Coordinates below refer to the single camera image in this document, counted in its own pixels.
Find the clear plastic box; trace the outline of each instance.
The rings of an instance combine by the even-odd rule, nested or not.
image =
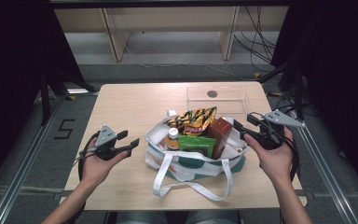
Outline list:
[[[234,86],[189,87],[187,88],[187,109],[216,106],[216,116],[235,118],[250,112],[246,88]]]

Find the bottle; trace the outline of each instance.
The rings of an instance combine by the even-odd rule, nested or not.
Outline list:
[[[179,150],[179,131],[177,128],[170,128],[165,137],[165,145],[168,150]]]

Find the snack package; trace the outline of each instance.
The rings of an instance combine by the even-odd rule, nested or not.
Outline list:
[[[214,121],[216,110],[216,106],[190,110],[165,123],[172,128],[177,128],[184,135],[205,136],[209,125]]]
[[[199,152],[205,157],[211,158],[216,139],[203,136],[179,136],[179,149],[188,152]]]

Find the tote bag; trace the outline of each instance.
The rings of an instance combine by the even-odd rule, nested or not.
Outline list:
[[[164,122],[171,118],[163,119],[145,135],[148,143],[145,162],[158,170],[153,184],[153,193],[163,197],[173,187],[188,185],[211,200],[223,201],[232,191],[232,173],[239,172],[245,163],[244,153],[248,150],[246,142],[240,140],[240,133],[232,129],[225,150],[218,160],[204,157],[199,152],[165,150],[163,142],[170,127]],[[230,123],[233,122],[233,119],[226,120]],[[176,179],[178,183],[161,186],[166,175]],[[195,181],[203,177],[217,175],[225,175],[227,178],[227,190],[223,196],[212,193]]]

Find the handheld controller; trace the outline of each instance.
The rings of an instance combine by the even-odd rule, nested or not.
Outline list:
[[[243,136],[248,133],[261,147],[267,150],[272,150],[282,145],[284,142],[284,125],[299,128],[305,126],[304,123],[290,118],[279,110],[271,111],[263,115],[262,118],[263,119],[258,119],[253,116],[252,113],[248,114],[246,117],[246,120],[249,123],[260,127],[259,133],[246,129],[237,120],[234,120],[234,128],[240,132],[241,140],[244,140]]]
[[[246,129],[241,123],[234,119],[234,128],[240,132],[241,140],[245,140],[244,135],[248,133],[266,150],[272,150],[282,145],[283,140],[281,136],[284,136],[283,125],[274,123],[267,124],[264,119],[258,120],[253,115],[248,115],[247,120],[254,126],[260,126],[260,132],[257,133]]]
[[[107,125],[104,125],[102,129],[94,134],[92,138],[98,136],[94,147],[84,150],[82,153],[94,152],[101,160],[109,161],[112,160],[116,155],[123,151],[128,151],[127,157],[131,156],[132,149],[138,147],[139,138],[132,141],[128,146],[115,147],[116,141],[127,137],[128,131],[123,131],[116,134]]]

